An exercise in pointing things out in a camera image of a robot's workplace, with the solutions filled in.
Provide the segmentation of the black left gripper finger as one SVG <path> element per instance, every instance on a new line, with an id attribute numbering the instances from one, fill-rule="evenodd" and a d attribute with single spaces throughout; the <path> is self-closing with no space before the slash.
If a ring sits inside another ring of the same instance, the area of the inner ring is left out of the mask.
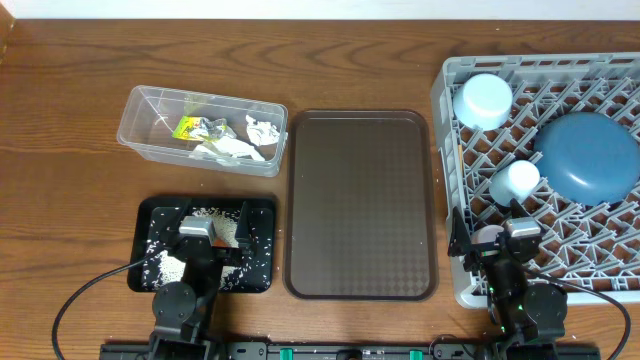
<path id="1" fill-rule="evenodd" d="M 251 215 L 251 206 L 244 201 L 240 209 L 240 215 L 237 222 L 235 240 L 238 247 L 242 250 L 250 250 L 252 247 L 251 227 L 249 217 Z"/>
<path id="2" fill-rule="evenodd" d="M 155 249 L 174 249 L 181 241 L 179 227 L 186 217 L 190 203 L 155 206 L 151 210 L 149 240 Z"/>

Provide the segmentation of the pink cup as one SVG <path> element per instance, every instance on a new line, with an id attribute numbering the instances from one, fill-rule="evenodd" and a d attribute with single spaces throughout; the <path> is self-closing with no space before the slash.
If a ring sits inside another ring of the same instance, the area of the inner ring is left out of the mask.
<path id="1" fill-rule="evenodd" d="M 496 237 L 504 231 L 500 225 L 487 225 L 471 235 L 472 244 L 493 243 Z"/>

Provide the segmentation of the light blue cup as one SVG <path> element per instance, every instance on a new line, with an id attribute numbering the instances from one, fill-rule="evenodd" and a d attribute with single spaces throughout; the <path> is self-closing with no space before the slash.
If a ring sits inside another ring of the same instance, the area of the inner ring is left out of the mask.
<path id="1" fill-rule="evenodd" d="M 498 205 L 509 207 L 512 200 L 523 203 L 539 181 L 540 173 L 533 163 L 517 160 L 491 177 L 489 193 Z"/>

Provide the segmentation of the dark blue plate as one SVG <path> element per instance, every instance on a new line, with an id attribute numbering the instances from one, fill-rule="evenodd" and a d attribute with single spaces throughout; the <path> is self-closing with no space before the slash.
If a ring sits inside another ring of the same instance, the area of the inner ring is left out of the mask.
<path id="1" fill-rule="evenodd" d="M 639 144 L 611 118 L 588 112 L 564 115 L 536 135 L 536 166 L 562 197 L 585 206 L 617 203 L 639 180 Z"/>

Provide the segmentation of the white paper tissue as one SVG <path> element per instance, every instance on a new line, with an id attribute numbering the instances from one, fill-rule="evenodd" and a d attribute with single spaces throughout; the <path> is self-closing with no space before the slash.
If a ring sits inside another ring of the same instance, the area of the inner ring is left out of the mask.
<path id="1" fill-rule="evenodd" d="M 252 145 L 230 137 L 222 137 L 213 142 L 204 141 L 195 147 L 189 157 L 221 161 L 223 165 L 228 165 L 230 158 L 250 157 L 253 161 L 265 161 L 265 158 Z"/>

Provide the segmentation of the yellow green snack wrapper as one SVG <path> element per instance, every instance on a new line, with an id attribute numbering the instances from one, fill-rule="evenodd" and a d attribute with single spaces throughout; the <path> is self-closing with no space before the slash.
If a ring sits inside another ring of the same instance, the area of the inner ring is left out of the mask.
<path id="1" fill-rule="evenodd" d="M 199 117 L 183 116 L 172 132 L 172 137 L 185 141 L 197 141 L 201 139 L 198 134 L 200 125 Z"/>

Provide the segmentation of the aluminium foil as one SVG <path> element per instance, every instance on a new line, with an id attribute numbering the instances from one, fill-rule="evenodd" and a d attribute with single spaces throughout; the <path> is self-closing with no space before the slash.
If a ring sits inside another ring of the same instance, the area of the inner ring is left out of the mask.
<path id="1" fill-rule="evenodd" d="M 193 128 L 190 130 L 190 135 L 207 142 L 217 142 L 224 137 L 231 139 L 237 137 L 225 118 L 210 120 L 205 117 L 198 117 L 195 120 Z"/>

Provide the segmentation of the light blue bowl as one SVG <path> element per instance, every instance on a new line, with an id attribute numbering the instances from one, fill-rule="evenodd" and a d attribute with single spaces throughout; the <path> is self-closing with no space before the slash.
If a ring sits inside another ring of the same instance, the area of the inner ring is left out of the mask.
<path id="1" fill-rule="evenodd" d="M 466 127 L 490 131 L 509 118 L 513 93 L 509 84 L 493 74 L 478 74 L 466 81 L 453 97 L 456 118 Z"/>

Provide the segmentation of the wooden chopstick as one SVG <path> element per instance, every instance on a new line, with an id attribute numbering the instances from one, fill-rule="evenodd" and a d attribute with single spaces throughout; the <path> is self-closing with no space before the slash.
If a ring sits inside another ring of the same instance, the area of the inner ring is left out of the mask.
<path id="1" fill-rule="evenodd" d="M 464 150 L 461 144 L 458 145 L 457 147 L 457 151 L 458 151 L 458 167 L 459 167 L 459 180 L 461 185 L 461 188 L 463 188 L 464 185 Z"/>

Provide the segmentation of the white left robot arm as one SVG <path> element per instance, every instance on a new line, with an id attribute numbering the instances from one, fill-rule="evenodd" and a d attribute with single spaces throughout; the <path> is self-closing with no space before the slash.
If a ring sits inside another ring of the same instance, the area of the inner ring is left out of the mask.
<path id="1" fill-rule="evenodd" d="M 236 247 L 215 243 L 214 226 L 187 214 L 188 206 L 161 220 L 158 240 L 168 254 L 185 263 L 179 281 L 156 291 L 150 336 L 151 359 L 217 360 L 228 357 L 227 346 L 209 336 L 209 324 L 225 266 L 241 266 L 255 252 L 250 237 L 251 207 L 244 202 L 236 228 Z"/>

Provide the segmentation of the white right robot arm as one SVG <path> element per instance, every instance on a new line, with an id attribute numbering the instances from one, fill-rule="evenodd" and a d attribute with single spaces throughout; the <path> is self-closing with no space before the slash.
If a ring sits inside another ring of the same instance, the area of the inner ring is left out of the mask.
<path id="1" fill-rule="evenodd" d="M 512 217 L 494 237 L 474 243 L 459 208 L 452 212 L 447 255 L 460 257 L 466 272 L 485 274 L 487 308 L 502 334 L 479 345 L 475 359 L 557 359 L 555 340 L 565 334 L 567 293 L 553 284 L 531 285 L 524 264 L 539 253 L 543 230 L 516 201 Z"/>

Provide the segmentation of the clear plastic waste bin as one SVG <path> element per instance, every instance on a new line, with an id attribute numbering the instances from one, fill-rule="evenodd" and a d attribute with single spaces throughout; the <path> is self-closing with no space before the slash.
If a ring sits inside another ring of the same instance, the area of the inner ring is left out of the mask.
<path id="1" fill-rule="evenodd" d="M 270 122 L 280 132 L 274 145 L 255 146 L 246 132 L 245 116 Z M 203 140 L 185 141 L 172 137 L 172 132 L 183 116 L 205 117 L 210 120 L 225 118 L 237 137 L 252 145 L 264 162 L 250 157 L 230 158 L 228 165 L 221 161 L 190 158 L 190 153 Z M 273 177 L 279 173 L 287 141 L 288 111 L 276 103 L 193 91 L 137 86 L 130 93 L 118 129 L 118 141 L 137 151 L 147 160 L 190 166 L 208 170 L 245 175 Z"/>

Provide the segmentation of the black plastic tray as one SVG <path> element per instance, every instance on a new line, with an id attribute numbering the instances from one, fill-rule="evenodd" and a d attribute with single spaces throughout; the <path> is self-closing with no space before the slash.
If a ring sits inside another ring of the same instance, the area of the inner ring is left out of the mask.
<path id="1" fill-rule="evenodd" d="M 235 232 L 243 204 L 248 204 L 251 209 L 248 225 L 255 250 L 243 258 L 239 267 L 223 268 L 220 291 L 262 293 L 272 283 L 276 210 L 270 199 L 188 196 L 147 198 L 138 207 L 131 260 L 138 261 L 156 251 L 160 221 L 165 217 L 181 214 L 212 219 L 217 237 L 228 245 L 237 247 L 239 243 L 235 239 Z"/>

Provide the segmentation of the spilled white rice grains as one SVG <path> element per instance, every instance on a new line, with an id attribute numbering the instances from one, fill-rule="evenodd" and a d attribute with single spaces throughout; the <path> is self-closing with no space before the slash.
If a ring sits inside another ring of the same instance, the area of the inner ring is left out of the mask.
<path id="1" fill-rule="evenodd" d="M 191 211 L 192 216 L 213 219 L 217 238 L 223 239 L 229 246 L 238 248 L 235 240 L 240 209 L 200 207 Z M 272 263 L 274 250 L 273 213 L 268 209 L 253 210 L 249 221 L 251 236 L 256 250 L 253 255 L 243 259 L 241 267 L 224 266 L 220 290 L 226 293 L 262 293 L 272 283 Z M 182 278 L 185 263 L 161 252 L 142 266 L 140 289 L 155 291 L 166 283 Z"/>

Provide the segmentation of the brown serving tray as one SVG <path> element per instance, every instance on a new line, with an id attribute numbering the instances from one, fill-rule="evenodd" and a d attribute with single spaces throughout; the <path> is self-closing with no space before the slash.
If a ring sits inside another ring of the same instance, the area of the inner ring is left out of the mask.
<path id="1" fill-rule="evenodd" d="M 308 110 L 291 129 L 283 281 L 304 300 L 423 301 L 438 285 L 425 119 Z"/>

